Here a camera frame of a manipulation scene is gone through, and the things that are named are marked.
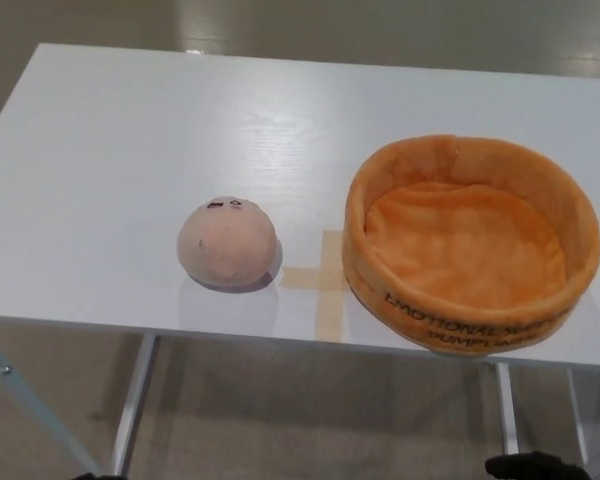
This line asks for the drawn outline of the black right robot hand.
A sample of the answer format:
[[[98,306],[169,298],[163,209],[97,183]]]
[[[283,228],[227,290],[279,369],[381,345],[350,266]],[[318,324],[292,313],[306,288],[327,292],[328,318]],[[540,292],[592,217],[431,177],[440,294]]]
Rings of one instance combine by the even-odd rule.
[[[484,467],[496,479],[550,479],[564,464],[557,456],[532,451],[494,456]]]

